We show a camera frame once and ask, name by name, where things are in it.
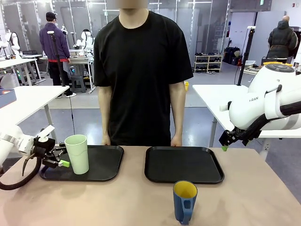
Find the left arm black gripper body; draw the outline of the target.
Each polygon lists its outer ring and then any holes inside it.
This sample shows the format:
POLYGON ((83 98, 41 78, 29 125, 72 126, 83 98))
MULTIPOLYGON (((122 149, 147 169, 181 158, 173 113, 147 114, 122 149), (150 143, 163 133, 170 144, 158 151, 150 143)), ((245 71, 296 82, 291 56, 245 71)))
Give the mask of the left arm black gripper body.
POLYGON ((40 142, 38 138, 34 138, 34 157, 37 159, 37 163, 42 163, 42 160, 56 162, 56 157, 53 153, 55 147, 55 140, 48 138, 45 142, 40 142))

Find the person's left hand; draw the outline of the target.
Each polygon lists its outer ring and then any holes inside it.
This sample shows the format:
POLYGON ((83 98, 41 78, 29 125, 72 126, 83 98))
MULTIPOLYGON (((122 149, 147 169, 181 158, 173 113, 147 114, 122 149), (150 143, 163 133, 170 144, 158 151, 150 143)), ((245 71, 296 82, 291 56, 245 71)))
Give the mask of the person's left hand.
POLYGON ((171 147, 182 146, 182 135, 175 134, 171 139, 171 147))

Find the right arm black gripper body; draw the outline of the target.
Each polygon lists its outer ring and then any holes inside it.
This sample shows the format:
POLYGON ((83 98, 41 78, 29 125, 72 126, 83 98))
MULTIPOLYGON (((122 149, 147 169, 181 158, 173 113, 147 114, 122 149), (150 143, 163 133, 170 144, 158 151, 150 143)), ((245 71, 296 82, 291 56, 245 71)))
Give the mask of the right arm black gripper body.
POLYGON ((225 130, 221 137, 219 138, 219 142, 221 145, 231 145, 236 141, 236 133, 235 131, 225 130))

